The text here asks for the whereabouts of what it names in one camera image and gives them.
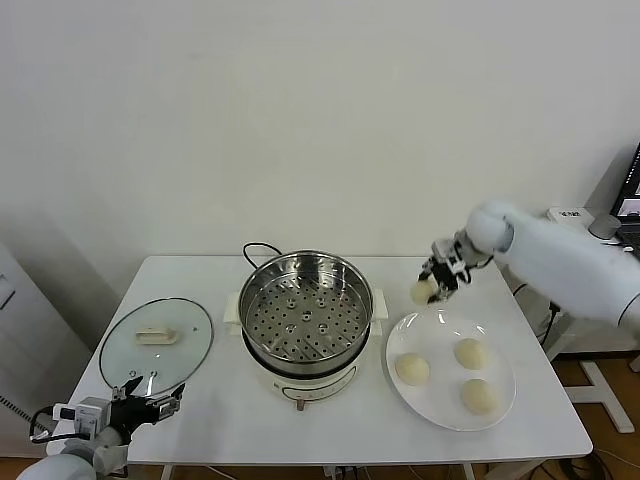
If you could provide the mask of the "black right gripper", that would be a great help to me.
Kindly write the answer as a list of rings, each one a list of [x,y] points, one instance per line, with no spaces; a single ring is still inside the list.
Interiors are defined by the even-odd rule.
[[[464,263],[457,263],[452,268],[449,264],[428,258],[422,265],[419,281],[433,278],[436,284],[434,292],[428,299],[429,304],[446,302],[459,287],[471,283],[470,270]]]

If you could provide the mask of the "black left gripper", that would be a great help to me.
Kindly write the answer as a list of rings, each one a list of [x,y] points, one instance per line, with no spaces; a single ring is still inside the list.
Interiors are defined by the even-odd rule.
[[[180,410],[184,383],[170,394],[150,401],[135,395],[142,380],[142,377],[130,378],[122,386],[112,388],[109,426],[121,436],[132,436],[140,426],[155,424]]]

